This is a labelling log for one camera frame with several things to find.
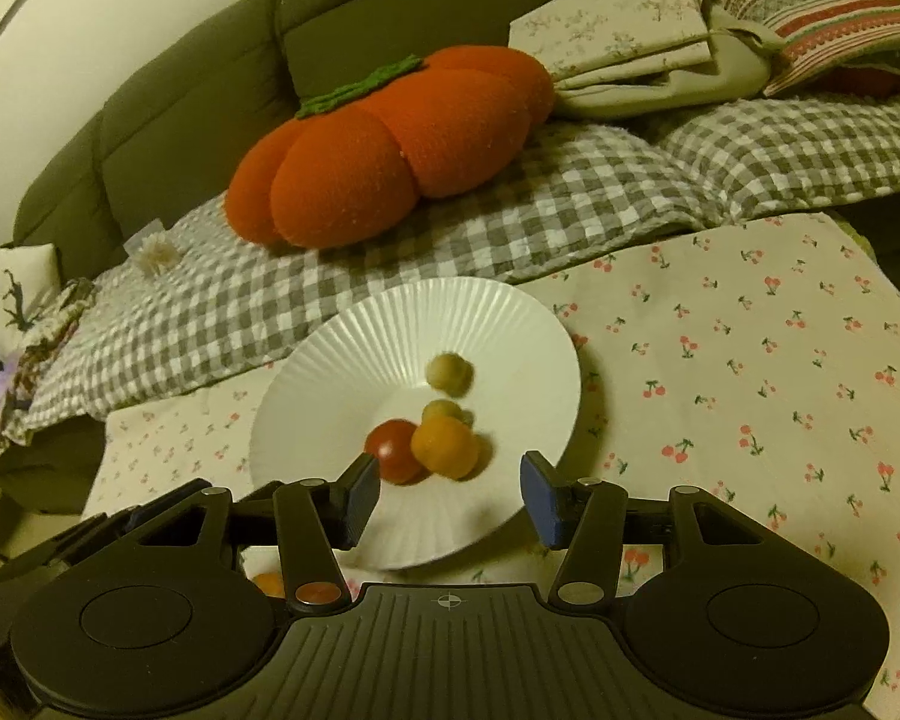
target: sofa backrest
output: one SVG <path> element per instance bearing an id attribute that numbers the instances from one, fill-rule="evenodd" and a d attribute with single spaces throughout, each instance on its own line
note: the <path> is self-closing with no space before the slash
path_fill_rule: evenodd
<path id="1" fill-rule="evenodd" d="M 226 189 L 238 162 L 300 98 L 459 43 L 506 45 L 549 0 L 241 0 L 146 64 L 26 192 L 18 245 L 52 242 L 64 279 L 125 259 L 149 221 L 169 227 Z"/>

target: white plate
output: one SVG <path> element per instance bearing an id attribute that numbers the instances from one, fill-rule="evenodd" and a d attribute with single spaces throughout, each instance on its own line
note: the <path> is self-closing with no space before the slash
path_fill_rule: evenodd
<path id="1" fill-rule="evenodd" d="M 359 546 L 342 565 L 394 570 L 463 549 L 519 512 L 519 463 L 537 449 L 556 463 L 580 405 L 580 368 L 567 331 L 520 290 L 477 278 L 438 278 L 378 293 L 323 324 L 271 383 L 250 439 L 255 487 L 336 479 L 376 425 L 419 423 L 436 397 L 427 362 L 457 352 L 474 367 L 463 408 L 494 446 L 465 482 L 431 475 L 384 483 Z"/>

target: gray and white checkered fabric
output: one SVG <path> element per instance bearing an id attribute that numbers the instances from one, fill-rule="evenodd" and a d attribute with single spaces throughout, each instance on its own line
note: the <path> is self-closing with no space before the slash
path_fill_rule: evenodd
<path id="1" fill-rule="evenodd" d="M 636 130 L 717 188 L 725 223 L 900 191 L 900 98 L 740 100 L 648 116 Z"/>
<path id="2" fill-rule="evenodd" d="M 521 282 L 677 230 L 717 211 L 671 160 L 605 124 L 549 124 L 480 190 L 423 201 L 394 230 L 340 251 L 274 257 L 237 239 L 218 197 L 175 225 L 185 250 L 149 282 L 124 264 L 37 391 L 28 426 L 192 391 L 286 356 L 322 322 L 434 276 Z"/>

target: plush pumpkin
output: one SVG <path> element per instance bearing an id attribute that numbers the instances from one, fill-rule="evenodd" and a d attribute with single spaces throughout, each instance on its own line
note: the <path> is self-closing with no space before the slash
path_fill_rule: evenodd
<path id="1" fill-rule="evenodd" d="M 553 105 L 549 74 L 517 50 L 459 46 L 424 63 L 410 58 L 308 101 L 304 118 L 256 143 L 230 182 L 226 218 L 260 245 L 365 241 L 421 196 L 445 199 L 494 177 Z"/>

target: ribbed black surface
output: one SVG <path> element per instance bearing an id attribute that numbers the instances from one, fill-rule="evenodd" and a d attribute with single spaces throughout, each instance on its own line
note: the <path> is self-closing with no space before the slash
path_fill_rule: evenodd
<path id="1" fill-rule="evenodd" d="M 460 603 L 439 603 L 453 595 Z M 41 712 L 39 720 L 61 718 Z M 528 586 L 370 586 L 356 608 L 290 627 L 253 679 L 193 720 L 713 720 L 650 683 L 602 622 Z M 833 720 L 869 717 L 861 709 Z"/>

